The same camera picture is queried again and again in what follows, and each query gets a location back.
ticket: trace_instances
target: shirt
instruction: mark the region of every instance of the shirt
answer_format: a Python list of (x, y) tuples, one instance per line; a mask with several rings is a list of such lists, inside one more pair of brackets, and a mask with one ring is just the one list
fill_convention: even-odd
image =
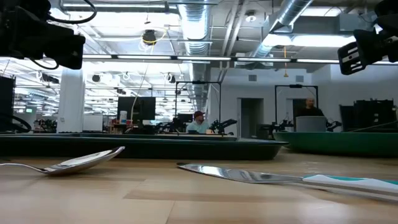
[(313, 107), (313, 108), (302, 108), (298, 111), (297, 116), (324, 116), (322, 110)]
[(187, 126), (187, 132), (189, 131), (197, 131), (200, 134), (206, 134), (206, 130), (210, 128), (210, 125), (207, 122), (202, 122), (202, 124), (198, 124), (196, 121), (192, 121)]

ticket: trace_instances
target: man with cap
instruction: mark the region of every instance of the man with cap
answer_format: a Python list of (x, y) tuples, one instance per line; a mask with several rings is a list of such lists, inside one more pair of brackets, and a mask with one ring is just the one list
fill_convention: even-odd
[(210, 125), (205, 121), (203, 113), (196, 111), (193, 114), (193, 121), (187, 126), (187, 132), (196, 131), (200, 134), (206, 134), (206, 130), (210, 128)]

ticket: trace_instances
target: green tray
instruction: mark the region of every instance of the green tray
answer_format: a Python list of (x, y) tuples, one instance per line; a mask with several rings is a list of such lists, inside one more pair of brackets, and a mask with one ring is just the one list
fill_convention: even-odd
[(289, 149), (314, 154), (398, 157), (398, 133), (274, 133)]

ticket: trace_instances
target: cap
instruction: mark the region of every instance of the cap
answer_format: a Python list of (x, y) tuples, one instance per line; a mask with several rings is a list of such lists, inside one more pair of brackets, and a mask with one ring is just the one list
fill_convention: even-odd
[(193, 118), (195, 119), (197, 116), (203, 116), (204, 115), (204, 113), (202, 113), (201, 111), (196, 111), (194, 114), (193, 114)]

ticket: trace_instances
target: wall vent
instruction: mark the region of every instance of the wall vent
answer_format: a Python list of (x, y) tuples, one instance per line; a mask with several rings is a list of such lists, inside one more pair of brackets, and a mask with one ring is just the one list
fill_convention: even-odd
[(296, 75), (296, 82), (303, 83), (304, 82), (304, 76), (303, 75)]
[(257, 75), (249, 75), (249, 82), (256, 82), (257, 81)]

